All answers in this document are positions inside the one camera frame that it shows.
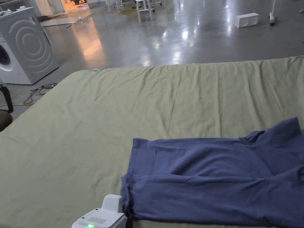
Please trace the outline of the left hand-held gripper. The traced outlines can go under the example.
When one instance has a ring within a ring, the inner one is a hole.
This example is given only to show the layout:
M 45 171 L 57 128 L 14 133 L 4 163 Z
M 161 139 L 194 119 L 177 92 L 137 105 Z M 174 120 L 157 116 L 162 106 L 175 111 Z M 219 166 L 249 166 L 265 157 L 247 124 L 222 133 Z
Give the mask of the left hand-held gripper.
M 72 228 L 125 228 L 127 217 L 123 213 L 122 196 L 108 194 L 102 207 L 95 208 L 79 218 Z

